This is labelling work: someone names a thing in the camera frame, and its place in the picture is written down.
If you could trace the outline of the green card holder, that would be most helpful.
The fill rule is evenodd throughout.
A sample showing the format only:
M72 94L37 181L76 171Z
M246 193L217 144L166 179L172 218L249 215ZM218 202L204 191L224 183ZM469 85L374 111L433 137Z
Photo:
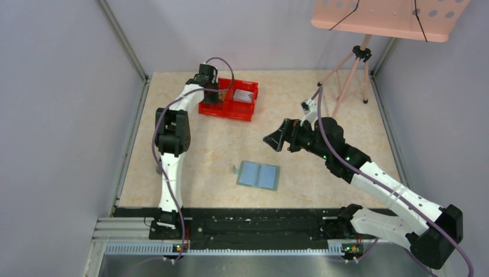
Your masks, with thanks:
M243 160L238 167L233 166L232 171L237 176L237 185L271 191L278 189L279 166Z

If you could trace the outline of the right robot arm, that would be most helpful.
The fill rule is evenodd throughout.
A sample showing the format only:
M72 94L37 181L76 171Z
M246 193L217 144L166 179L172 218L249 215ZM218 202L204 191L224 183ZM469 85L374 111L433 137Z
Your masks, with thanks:
M290 152L305 150L322 158L333 175L394 213L389 216L356 204L347 206L342 220L356 233L400 245L431 269L441 269L463 239L463 213L458 207L442 207L396 181L367 154L346 143L343 128L331 117L314 124L286 118L263 141L276 152L289 143Z

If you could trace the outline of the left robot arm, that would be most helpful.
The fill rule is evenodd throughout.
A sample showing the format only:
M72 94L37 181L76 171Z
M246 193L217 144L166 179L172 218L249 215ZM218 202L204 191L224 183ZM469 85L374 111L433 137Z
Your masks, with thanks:
M198 73L187 80L177 99L156 111L153 140L160 155L156 161L162 171L159 226L173 230L180 228L183 159L191 143L189 115L200 103L219 102L217 73L215 66L200 64Z

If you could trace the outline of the silver card in bin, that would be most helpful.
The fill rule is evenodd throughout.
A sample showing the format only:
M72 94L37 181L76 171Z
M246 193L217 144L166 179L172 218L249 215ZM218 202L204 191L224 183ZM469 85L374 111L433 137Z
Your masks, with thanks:
M254 100L254 92L244 89L236 89L233 94L233 101L241 103L252 103Z

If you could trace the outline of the red two-compartment bin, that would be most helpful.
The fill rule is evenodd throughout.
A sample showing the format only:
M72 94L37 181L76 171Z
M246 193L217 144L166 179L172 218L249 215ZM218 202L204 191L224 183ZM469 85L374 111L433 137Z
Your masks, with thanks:
M199 103L198 112L202 115L212 115L220 118L238 119L243 121L251 121L255 102L258 97L258 83L244 80L234 80L231 90L228 90L231 84L230 78L218 78L219 89L225 90L225 95L217 104ZM233 101L233 94L236 89L244 89L254 92L254 100L252 103L241 103Z

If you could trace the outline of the pink tripod stand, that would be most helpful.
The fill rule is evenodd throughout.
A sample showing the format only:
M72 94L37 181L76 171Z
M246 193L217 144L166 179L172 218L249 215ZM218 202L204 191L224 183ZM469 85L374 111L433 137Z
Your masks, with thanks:
M351 52L333 69L331 70L324 78L322 78L317 86L323 86L332 76L336 76L337 87L338 87L338 96L336 98L336 105L332 112L332 117L334 118L344 100L348 97L353 96L358 93L362 93L362 99L364 104L368 104L369 102L369 92L368 92L368 82L369 78L369 68L370 68L370 58L372 57L371 50L368 48L368 44L371 40L372 35L366 34L363 38L361 45L354 46ZM339 74L339 70L342 66L348 62L350 59L355 58L353 64L346 76L345 80L342 82ZM349 90L349 86L353 80L354 74L359 68L359 65L364 63L364 81L361 86L354 89L353 91Z

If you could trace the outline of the pink perforated tray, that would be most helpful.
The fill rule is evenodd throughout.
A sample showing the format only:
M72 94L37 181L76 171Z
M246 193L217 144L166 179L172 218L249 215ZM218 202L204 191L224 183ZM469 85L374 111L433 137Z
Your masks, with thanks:
M316 1L316 28L391 38L446 42L470 0Z

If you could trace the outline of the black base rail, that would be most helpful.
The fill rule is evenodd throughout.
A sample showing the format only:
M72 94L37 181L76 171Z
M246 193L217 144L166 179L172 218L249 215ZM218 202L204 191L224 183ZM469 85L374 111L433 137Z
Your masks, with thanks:
M165 215L157 208L115 209L116 218L144 218L149 239L176 239L191 250L323 250L335 239L372 239L357 233L342 208L184 208Z

